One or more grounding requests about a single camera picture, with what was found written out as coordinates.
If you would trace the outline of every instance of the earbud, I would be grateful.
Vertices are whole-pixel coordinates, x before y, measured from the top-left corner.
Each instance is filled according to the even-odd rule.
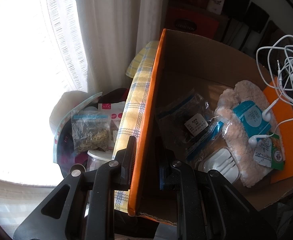
[[[250,143],[253,147],[256,147],[258,138],[268,138],[268,137],[269,135],[266,135],[266,134],[253,135],[249,138],[248,143]]]
[[[271,113],[269,113],[269,111],[278,101],[279,98],[275,99],[272,104],[270,104],[269,107],[262,112],[262,118],[264,121],[269,122],[271,120]]]
[[[262,112],[262,118],[264,121],[269,122],[271,120],[271,113],[269,113],[268,109],[265,109]]]

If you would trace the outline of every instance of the white plastic container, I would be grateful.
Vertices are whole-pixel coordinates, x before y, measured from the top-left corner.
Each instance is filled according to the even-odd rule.
[[[98,150],[88,151],[87,171],[97,170],[102,164],[112,160],[113,151],[102,152]]]
[[[241,175],[240,167],[228,147],[223,147],[205,158],[199,165],[199,171],[219,171],[230,183],[235,183]]]
[[[83,111],[97,111],[98,109],[94,106],[88,106],[87,108],[83,109]]]

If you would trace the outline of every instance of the blue packet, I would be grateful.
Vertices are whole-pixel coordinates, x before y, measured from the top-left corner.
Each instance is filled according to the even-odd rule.
[[[188,155],[186,160],[191,162],[197,154],[206,146],[209,141],[214,140],[214,138],[220,134],[222,131],[223,122],[218,121],[214,125],[211,125],[208,131],[193,145],[188,149]]]
[[[262,110],[251,100],[242,102],[233,109],[233,112],[243,123],[248,137],[267,134],[271,128],[270,123],[263,120]]]

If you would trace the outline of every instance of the yellow plaid cloth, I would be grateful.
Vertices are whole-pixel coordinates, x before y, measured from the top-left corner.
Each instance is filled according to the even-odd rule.
[[[132,60],[126,75],[133,78],[125,109],[114,146],[113,158],[117,151],[125,149],[130,135],[134,135],[137,141],[140,137],[142,117],[145,110],[147,94],[150,86],[151,73],[155,59],[158,41],[149,42]],[[129,191],[116,191],[114,208],[122,212],[128,212]]]

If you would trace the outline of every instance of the bag of dried herbs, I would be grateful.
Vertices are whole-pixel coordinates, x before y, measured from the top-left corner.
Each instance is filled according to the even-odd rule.
[[[72,112],[72,137],[77,153],[88,150],[108,150],[110,117],[98,111]]]

